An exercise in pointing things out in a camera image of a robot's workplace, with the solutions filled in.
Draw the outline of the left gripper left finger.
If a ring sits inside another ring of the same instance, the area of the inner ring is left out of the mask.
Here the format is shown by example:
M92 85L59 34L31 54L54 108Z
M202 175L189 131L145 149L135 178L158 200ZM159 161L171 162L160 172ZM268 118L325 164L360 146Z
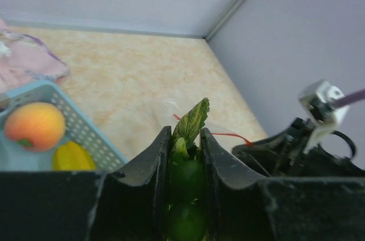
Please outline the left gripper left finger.
M165 240L171 128L104 171L2 172L2 240Z

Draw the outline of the clear zip top bag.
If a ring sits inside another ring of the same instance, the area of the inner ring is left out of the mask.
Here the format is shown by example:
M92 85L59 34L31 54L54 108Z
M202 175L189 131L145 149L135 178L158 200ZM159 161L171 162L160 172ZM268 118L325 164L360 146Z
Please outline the clear zip top bag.
M153 103L153 110L157 121L161 126L172 126L174 129L183 115L185 115L194 104L186 98L157 98ZM219 144L226 150L231 151L234 146L245 144L252 146L253 142L244 136L230 131L222 126L214 124L210 120L205 121L207 127Z

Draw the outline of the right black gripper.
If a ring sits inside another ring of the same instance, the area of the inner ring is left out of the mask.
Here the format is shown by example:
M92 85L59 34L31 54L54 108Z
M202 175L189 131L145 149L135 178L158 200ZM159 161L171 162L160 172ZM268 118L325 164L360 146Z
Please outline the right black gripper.
M234 146L232 154L263 176L289 177L364 177L364 170L352 163L357 153L355 143L344 133L333 131L349 146L349 157L335 157L316 142L308 152L305 147L315 127L310 121L296 118L281 133L249 144Z

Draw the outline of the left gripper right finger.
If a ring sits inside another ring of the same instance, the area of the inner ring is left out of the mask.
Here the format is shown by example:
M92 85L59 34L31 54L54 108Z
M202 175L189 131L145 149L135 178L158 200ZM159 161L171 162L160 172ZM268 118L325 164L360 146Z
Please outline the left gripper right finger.
M363 240L364 178L267 178L200 136L207 240Z

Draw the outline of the green grape bunch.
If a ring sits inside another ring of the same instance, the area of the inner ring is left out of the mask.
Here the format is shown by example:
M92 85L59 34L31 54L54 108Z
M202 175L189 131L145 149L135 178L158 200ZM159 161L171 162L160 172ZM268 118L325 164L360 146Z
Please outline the green grape bunch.
M196 138L210 110L203 98L183 115L172 134L168 159L167 239L204 240L207 231L205 169Z

